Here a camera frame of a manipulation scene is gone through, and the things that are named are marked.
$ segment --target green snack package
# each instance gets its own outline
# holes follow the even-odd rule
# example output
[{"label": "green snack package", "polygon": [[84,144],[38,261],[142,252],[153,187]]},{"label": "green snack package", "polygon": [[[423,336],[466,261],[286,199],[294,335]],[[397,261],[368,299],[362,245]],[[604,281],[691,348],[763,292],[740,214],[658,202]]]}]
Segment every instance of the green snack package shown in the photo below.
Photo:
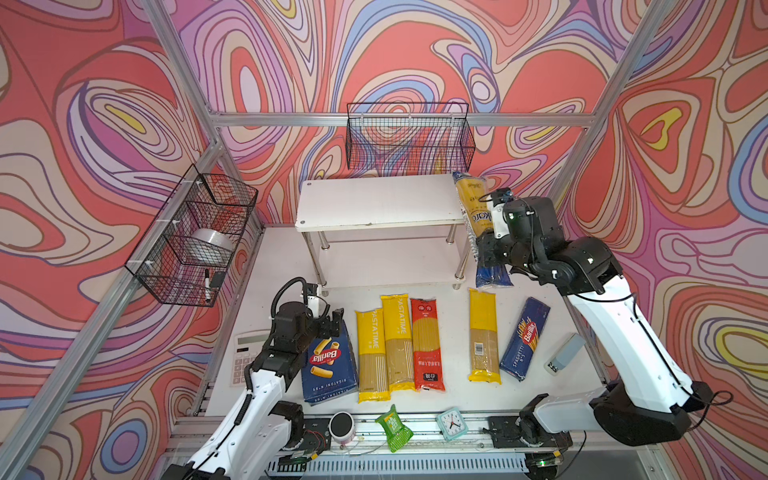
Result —
[{"label": "green snack package", "polygon": [[387,413],[383,413],[376,419],[376,423],[380,423],[384,427],[384,433],[386,433],[386,442],[389,445],[389,451],[392,453],[397,452],[403,445],[413,437],[411,429],[406,427],[400,421],[400,417],[397,415],[395,406],[393,405]]}]

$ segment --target shelf leg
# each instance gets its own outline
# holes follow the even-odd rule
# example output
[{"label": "shelf leg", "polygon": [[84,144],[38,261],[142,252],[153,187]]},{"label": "shelf leg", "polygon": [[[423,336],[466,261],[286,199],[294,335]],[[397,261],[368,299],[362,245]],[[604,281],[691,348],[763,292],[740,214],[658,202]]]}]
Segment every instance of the shelf leg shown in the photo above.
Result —
[{"label": "shelf leg", "polygon": [[323,250],[328,250],[331,246],[328,244],[328,239],[326,238],[325,232],[317,232],[320,235],[320,248]]},{"label": "shelf leg", "polygon": [[302,232],[304,241],[306,242],[306,248],[310,251],[310,257],[312,257],[312,264],[315,266],[315,273],[317,274],[317,283],[322,286],[327,284],[326,276],[323,275],[323,269],[320,268],[320,262],[317,261],[317,255],[315,255],[315,245],[312,243],[312,237],[310,232]]},{"label": "shelf leg", "polygon": [[[462,262],[458,265],[458,268],[456,269],[456,275],[454,275],[454,277],[456,278],[457,282],[464,281],[464,270],[467,268],[467,260],[469,259],[469,247],[470,247],[469,242],[470,242],[470,239],[468,238],[467,239],[467,244],[464,245],[464,253],[462,254]],[[462,285],[460,283],[454,283],[453,284],[453,289],[454,290],[458,290],[459,288],[461,288],[461,286]]]},{"label": "shelf leg", "polygon": [[456,225],[457,223],[454,223],[453,225],[451,225],[451,230],[448,232],[448,237],[445,239],[445,242],[448,245],[452,245],[453,239],[456,237]]}]

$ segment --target barilla box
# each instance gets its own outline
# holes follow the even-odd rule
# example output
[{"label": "barilla box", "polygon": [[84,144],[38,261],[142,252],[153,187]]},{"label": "barilla box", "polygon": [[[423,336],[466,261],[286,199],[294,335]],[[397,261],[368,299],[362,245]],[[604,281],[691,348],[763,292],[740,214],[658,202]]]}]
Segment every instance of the barilla box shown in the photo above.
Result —
[{"label": "barilla box", "polygon": [[344,320],[340,336],[313,340],[306,356],[306,365],[301,369],[305,402],[315,405],[357,391],[355,353]]},{"label": "barilla box", "polygon": [[528,366],[531,365],[531,358],[536,351],[538,337],[547,322],[547,315],[549,307],[529,297],[523,306],[518,326],[512,333],[512,340],[509,341],[507,351],[499,363],[502,370],[511,373],[521,382],[525,379]]}]

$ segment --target robotic arm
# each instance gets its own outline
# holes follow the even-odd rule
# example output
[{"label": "robotic arm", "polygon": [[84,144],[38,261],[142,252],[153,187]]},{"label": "robotic arm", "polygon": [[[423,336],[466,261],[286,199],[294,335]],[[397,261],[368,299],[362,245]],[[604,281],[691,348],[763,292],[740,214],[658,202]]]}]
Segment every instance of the robotic arm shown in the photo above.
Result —
[{"label": "robotic arm", "polygon": [[[301,283],[303,302],[280,297]],[[298,445],[304,434],[301,405],[283,402],[291,382],[304,367],[315,338],[340,334],[344,309],[320,312],[318,286],[301,277],[278,290],[270,309],[272,330],[261,353],[243,372],[246,389],[218,429],[186,465],[171,465],[162,480],[248,480],[259,478],[284,447]]]},{"label": "robotic arm", "polygon": [[514,198],[507,189],[488,195],[494,225],[478,239],[484,266],[551,283],[584,316],[621,375],[607,388],[573,396],[536,397],[521,413],[523,432],[535,442],[546,432],[603,429],[626,445],[669,442],[690,427],[688,412],[711,404],[704,382],[691,381],[658,339],[601,240],[566,241],[547,197]]}]

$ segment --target clock face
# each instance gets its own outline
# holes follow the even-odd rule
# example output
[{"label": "clock face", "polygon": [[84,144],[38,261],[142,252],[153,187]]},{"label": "clock face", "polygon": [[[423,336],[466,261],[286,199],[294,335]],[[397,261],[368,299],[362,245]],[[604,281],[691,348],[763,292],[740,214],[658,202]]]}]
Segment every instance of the clock face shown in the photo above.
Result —
[{"label": "clock face", "polygon": [[454,437],[466,430],[464,419],[455,410],[441,414],[440,422],[442,423],[443,432],[451,437]]}]

